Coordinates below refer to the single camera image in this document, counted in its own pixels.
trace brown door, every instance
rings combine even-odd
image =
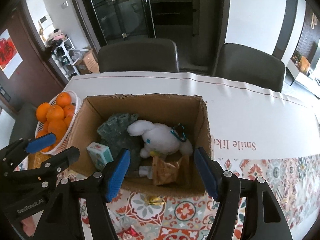
[[[0,28],[0,35],[8,30],[22,58],[22,62],[10,79],[0,69],[0,86],[11,97],[9,104],[16,110],[26,102],[34,106],[49,102],[64,88],[35,51],[20,15],[18,9],[14,10],[5,25]]]

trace brown cardboard box on floor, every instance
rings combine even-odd
[[[71,169],[85,176],[96,171],[86,148],[92,142],[100,142],[97,128],[116,113],[137,113],[139,119],[164,123],[170,127],[181,123],[193,147],[203,147],[211,156],[207,107],[201,97],[162,94],[94,96],[84,100],[69,137],[68,147],[75,146],[80,150],[79,160],[71,165]],[[180,153],[177,153],[177,160],[180,157]],[[193,157],[190,158],[190,175],[191,182],[187,187],[176,184],[154,186],[150,179],[128,177],[125,177],[121,187],[171,197],[203,195],[205,188],[194,166]]]
[[[76,62],[76,66],[81,74],[100,73],[99,64],[92,53],[93,49],[90,49],[84,54],[84,57],[79,62]]]

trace teal and white box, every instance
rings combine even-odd
[[[102,171],[107,163],[113,162],[110,149],[106,145],[92,142],[87,147],[87,151],[93,161],[94,166],[99,171]]]

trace sliding glass door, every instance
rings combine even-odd
[[[154,38],[149,0],[84,0],[100,45]]]

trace blue gripper pad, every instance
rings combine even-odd
[[[194,162],[204,183],[204,187],[208,192],[208,195],[214,200],[218,199],[218,183],[213,174],[213,171],[208,164],[208,161],[211,162],[209,156],[203,148],[195,149]]]
[[[124,180],[124,176],[127,173],[129,164],[130,152],[128,150],[125,150],[108,181],[108,191],[106,194],[107,202],[111,202],[111,200],[118,195],[119,189]]]
[[[33,139],[26,147],[27,153],[36,153],[42,149],[54,144],[56,141],[56,136],[53,133],[48,133],[37,139]]]

